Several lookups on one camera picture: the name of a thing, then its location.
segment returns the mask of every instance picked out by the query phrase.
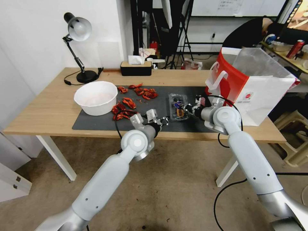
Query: red can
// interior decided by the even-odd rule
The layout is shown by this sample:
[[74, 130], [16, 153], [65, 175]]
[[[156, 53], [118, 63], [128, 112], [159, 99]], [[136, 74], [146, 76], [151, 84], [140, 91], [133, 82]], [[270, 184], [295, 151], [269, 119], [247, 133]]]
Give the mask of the red can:
[[287, 58], [294, 58], [294, 56], [300, 51], [300, 49], [305, 44], [304, 40], [297, 40], [296, 44], [291, 48], [289, 53], [287, 54]]

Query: white robot arm segment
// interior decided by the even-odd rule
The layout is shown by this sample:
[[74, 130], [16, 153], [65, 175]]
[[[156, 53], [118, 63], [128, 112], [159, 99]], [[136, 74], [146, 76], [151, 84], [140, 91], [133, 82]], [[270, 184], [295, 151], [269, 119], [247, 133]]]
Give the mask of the white robot arm segment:
[[308, 208], [290, 198], [283, 190], [254, 139], [240, 130], [240, 114], [234, 107], [222, 107], [221, 103], [216, 103], [212, 107], [187, 105], [185, 109], [204, 120], [204, 125], [209, 129], [229, 135], [229, 146], [261, 203], [275, 216], [292, 218], [274, 222], [273, 230], [295, 231], [300, 228], [308, 231]]
[[127, 132], [121, 140], [122, 152], [110, 156], [85, 185], [67, 210], [47, 218], [35, 231], [82, 231], [88, 222], [108, 202], [126, 177], [129, 163], [143, 159], [154, 147], [153, 139], [168, 118], [157, 119], [156, 110], [147, 111], [148, 124], [143, 125], [141, 115], [130, 118], [135, 130]]

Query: lamp shade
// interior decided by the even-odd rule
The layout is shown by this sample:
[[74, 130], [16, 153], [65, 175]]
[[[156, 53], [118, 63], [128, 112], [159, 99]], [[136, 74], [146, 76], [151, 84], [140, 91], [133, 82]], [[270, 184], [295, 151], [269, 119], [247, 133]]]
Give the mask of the lamp shade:
[[67, 22], [68, 33], [75, 41], [88, 39], [92, 32], [91, 23], [81, 17], [75, 17], [72, 13], [65, 13], [64, 20]]

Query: whiteboard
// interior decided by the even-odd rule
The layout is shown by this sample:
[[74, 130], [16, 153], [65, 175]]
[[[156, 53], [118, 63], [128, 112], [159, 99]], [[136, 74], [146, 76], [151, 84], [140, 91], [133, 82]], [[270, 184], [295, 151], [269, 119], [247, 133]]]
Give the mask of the whiteboard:
[[286, 0], [194, 0], [192, 16], [277, 16]]

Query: lamp base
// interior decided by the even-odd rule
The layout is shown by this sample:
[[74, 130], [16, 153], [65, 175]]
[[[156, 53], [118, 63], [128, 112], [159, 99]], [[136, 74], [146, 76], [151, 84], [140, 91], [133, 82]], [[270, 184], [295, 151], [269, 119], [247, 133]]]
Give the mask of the lamp base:
[[89, 83], [98, 79], [98, 75], [95, 71], [85, 71], [85, 73], [80, 72], [77, 75], [77, 81], [80, 83]]

